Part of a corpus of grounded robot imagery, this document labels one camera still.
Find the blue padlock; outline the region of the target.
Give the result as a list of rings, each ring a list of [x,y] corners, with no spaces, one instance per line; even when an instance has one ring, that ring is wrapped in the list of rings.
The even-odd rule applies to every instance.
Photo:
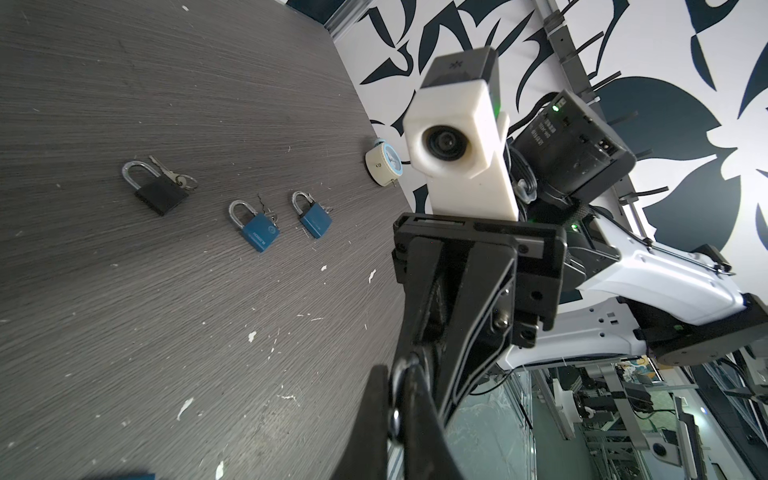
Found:
[[[244,239],[256,251],[264,253],[279,237],[280,230],[276,213],[266,207],[260,195],[257,198],[261,205],[260,211],[257,211],[244,200],[233,200],[228,207],[228,213],[231,221],[239,228]],[[237,215],[239,207],[247,210],[252,215],[252,218],[247,222],[241,221]]]
[[[322,238],[332,224],[332,218],[308,193],[295,191],[292,193],[291,202],[303,227],[315,239]]]

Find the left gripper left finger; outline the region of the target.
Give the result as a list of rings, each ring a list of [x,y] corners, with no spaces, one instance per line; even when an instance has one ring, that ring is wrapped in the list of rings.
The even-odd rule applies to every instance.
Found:
[[[349,441],[332,479],[386,479],[390,387],[388,368],[375,365],[368,377]]]

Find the black padlock with key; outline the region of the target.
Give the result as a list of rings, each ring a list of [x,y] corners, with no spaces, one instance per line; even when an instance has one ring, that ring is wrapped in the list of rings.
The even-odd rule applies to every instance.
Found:
[[[148,156],[150,163],[131,160],[121,168],[124,180],[134,188],[134,195],[159,216],[165,216],[196,190],[199,183],[190,175],[176,173],[166,167],[156,157]],[[153,179],[140,185],[131,176],[135,168],[146,170]]]

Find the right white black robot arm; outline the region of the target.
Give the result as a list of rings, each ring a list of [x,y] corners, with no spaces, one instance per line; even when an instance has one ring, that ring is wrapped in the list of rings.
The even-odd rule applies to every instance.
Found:
[[[520,221],[502,153],[508,124],[480,81],[422,89],[405,113],[433,210],[394,224],[406,295],[389,380],[395,434],[446,425],[493,366],[644,354],[694,366],[766,334],[766,305],[715,254],[646,243],[597,211],[597,240]]]

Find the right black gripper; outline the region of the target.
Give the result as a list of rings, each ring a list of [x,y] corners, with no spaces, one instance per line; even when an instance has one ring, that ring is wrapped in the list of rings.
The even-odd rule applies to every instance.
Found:
[[[554,325],[563,228],[408,213],[393,225],[405,304],[394,360],[416,356],[447,424],[504,347],[531,348]],[[435,343],[439,343],[436,360]]]

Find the small black padlock back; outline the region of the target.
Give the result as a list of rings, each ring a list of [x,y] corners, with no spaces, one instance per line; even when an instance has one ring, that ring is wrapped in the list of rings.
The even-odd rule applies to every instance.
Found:
[[[409,371],[416,370],[421,373],[430,391],[429,361],[423,355],[423,351],[412,351],[405,357],[401,357],[393,364],[389,379],[389,412],[388,435],[389,439],[398,444],[404,443],[404,415],[402,404],[405,400],[406,375]]]

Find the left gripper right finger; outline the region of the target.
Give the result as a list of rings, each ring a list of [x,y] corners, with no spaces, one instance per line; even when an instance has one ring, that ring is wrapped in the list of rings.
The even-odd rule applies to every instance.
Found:
[[[400,440],[405,479],[463,479],[444,438],[420,365],[404,374],[400,394]]]

